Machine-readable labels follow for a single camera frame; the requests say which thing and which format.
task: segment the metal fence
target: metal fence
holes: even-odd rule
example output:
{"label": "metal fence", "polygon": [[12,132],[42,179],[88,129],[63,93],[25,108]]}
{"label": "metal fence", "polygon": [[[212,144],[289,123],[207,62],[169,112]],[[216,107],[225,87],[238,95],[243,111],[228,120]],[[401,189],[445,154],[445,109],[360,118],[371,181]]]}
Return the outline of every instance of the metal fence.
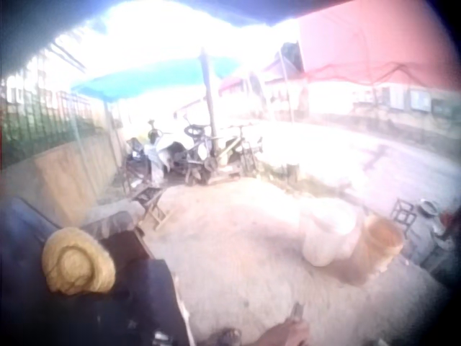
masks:
{"label": "metal fence", "polygon": [[0,85],[1,149],[3,168],[64,143],[97,132],[88,99],[47,89],[40,60],[35,71],[22,69],[14,87]]}

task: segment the sandy ground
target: sandy ground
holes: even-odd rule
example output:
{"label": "sandy ground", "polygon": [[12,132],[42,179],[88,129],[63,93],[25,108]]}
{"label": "sandy ground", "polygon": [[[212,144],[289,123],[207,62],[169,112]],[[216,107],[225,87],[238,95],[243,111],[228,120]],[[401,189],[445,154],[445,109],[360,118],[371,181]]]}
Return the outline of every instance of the sandy ground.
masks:
{"label": "sandy ground", "polygon": [[361,287],[310,266],[299,203],[255,179],[166,191],[161,206],[174,214],[159,232],[145,229],[145,240],[179,276],[196,340],[232,326],[252,342],[299,301],[311,346],[363,345],[412,338],[443,306],[446,290],[402,257]]}

